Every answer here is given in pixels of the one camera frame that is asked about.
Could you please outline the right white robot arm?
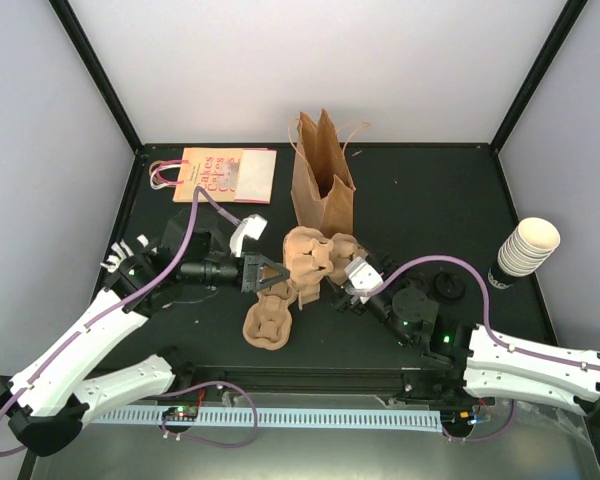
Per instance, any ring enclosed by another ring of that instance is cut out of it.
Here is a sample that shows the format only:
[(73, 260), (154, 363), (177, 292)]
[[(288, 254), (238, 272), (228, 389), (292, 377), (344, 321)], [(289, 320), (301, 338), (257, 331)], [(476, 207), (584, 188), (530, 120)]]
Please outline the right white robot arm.
[[(458, 266), (476, 280), (481, 323), (443, 318), (438, 303), (409, 279), (414, 267), (433, 262)], [(538, 403), (581, 415), (600, 429), (600, 350), (560, 348), (493, 330), (488, 287), (466, 261), (429, 255), (387, 272), (357, 257), (344, 277), (337, 308), (371, 312), (400, 346), (423, 359), (410, 398), (438, 405), (490, 397)]]

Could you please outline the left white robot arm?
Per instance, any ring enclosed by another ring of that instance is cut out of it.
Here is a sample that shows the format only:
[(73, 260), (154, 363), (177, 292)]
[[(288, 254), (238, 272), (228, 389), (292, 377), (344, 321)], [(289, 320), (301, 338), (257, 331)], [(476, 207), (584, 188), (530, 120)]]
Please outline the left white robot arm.
[(288, 279), (286, 268), (243, 249), (245, 240), (261, 236), (266, 220), (257, 214), (229, 220), (236, 229), (221, 252), (210, 249), (214, 222), (185, 227), (183, 236), (194, 248), (187, 260), (182, 247), (169, 250), (145, 236), (139, 236), (137, 248), (123, 240), (113, 244), (103, 264), (109, 276), (88, 309), (35, 362), (13, 376), (0, 375), (0, 415), (20, 449), (53, 455), (108, 412), (145, 397), (182, 399), (193, 391), (192, 366), (174, 347), (113, 373), (90, 374), (186, 284), (258, 292)]

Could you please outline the brown paper bag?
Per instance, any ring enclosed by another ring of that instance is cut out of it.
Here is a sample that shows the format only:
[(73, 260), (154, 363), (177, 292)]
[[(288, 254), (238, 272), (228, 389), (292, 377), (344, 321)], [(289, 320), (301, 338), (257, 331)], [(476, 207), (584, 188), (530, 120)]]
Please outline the brown paper bag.
[(356, 187), (346, 159), (347, 140), (323, 109), (318, 120), (301, 112), (292, 120), (297, 137), (289, 142), (295, 152), (291, 199), (297, 224), (324, 236), (354, 233)]

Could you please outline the brown pulp cup carrier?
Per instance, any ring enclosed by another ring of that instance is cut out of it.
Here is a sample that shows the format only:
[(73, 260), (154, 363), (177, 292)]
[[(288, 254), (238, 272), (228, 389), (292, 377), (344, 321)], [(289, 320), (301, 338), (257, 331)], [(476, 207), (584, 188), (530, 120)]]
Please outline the brown pulp cup carrier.
[(349, 234), (325, 237), (319, 230), (295, 227), (283, 240), (283, 265), (289, 271), (288, 283), (297, 293), (298, 308), (320, 298), (320, 284), (328, 278), (337, 286), (346, 281), (344, 269), (368, 252)]
[(247, 311), (242, 333), (251, 346), (269, 351), (284, 347), (290, 337), (290, 306), (297, 293), (286, 284), (257, 293), (257, 302)]

